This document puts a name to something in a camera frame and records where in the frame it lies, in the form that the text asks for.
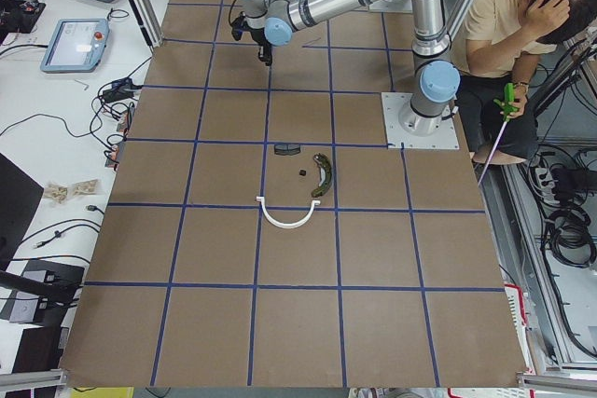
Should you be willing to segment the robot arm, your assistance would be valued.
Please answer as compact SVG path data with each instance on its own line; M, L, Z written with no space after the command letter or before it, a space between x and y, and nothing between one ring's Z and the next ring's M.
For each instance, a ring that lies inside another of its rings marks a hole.
M271 65L271 51L288 44L295 32L311 28L381 0L239 0L240 15L231 22L231 35L249 33L258 44L258 57ZM442 0L411 0L415 89L398 114L400 126L417 136L434 133L445 107L457 93L458 70L451 64L451 36Z

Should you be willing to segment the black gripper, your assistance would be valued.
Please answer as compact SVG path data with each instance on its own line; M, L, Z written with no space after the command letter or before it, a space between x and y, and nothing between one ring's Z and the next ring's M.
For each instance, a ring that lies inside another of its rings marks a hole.
M257 43L258 45L258 59L261 62L264 62L266 66L271 66L272 64L272 53L271 53L271 43L267 40L265 36L265 31L263 28L254 29L252 28L249 31L251 38Z

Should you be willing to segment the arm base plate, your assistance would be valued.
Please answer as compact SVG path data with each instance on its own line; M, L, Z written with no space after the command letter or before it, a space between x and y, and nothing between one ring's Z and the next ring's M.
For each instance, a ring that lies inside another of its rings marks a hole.
M411 14L411 0L378 0L368 6L368 10L381 13Z
M437 117L421 117L412 109L408 92L383 92L382 114L389 149L459 150L448 105Z

